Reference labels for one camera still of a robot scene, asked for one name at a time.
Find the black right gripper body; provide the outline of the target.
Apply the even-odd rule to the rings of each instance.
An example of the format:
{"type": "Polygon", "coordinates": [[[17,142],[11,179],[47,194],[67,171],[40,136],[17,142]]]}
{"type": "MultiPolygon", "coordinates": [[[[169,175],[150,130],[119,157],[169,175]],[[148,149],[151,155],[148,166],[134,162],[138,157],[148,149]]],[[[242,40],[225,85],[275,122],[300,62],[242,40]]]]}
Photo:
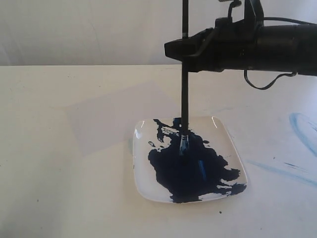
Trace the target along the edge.
{"type": "Polygon", "coordinates": [[[198,71],[244,70],[259,31],[259,1],[232,0],[226,17],[215,26],[198,50],[198,71]]]}

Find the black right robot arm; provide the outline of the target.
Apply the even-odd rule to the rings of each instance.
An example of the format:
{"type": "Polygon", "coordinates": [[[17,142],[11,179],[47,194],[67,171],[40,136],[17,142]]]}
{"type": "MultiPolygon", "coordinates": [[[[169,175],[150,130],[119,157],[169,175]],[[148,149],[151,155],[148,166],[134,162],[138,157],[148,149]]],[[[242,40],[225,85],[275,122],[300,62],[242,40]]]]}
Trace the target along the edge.
{"type": "Polygon", "coordinates": [[[215,26],[164,45],[190,72],[258,70],[317,74],[316,24],[266,26],[259,0],[232,0],[215,26]]]}

